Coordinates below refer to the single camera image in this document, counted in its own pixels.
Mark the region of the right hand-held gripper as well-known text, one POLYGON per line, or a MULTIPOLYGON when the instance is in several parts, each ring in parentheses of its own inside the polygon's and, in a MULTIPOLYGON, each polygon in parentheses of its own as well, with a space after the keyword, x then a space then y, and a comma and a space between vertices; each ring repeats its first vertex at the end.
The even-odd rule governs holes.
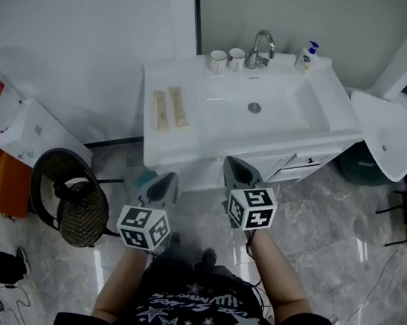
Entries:
POLYGON ((232 228, 256 231, 270 228, 277 210, 275 192, 267 187, 262 175, 241 158, 228 156, 223 164, 227 192, 227 214, 232 228))

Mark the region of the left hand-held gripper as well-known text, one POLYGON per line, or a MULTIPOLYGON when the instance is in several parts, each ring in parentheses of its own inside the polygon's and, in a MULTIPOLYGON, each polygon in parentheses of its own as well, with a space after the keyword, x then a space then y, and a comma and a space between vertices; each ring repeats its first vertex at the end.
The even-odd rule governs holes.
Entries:
POLYGON ((118 233, 128 248, 154 252, 171 233, 169 216, 179 192, 179 176, 168 172, 141 187, 138 201, 122 207, 118 233))

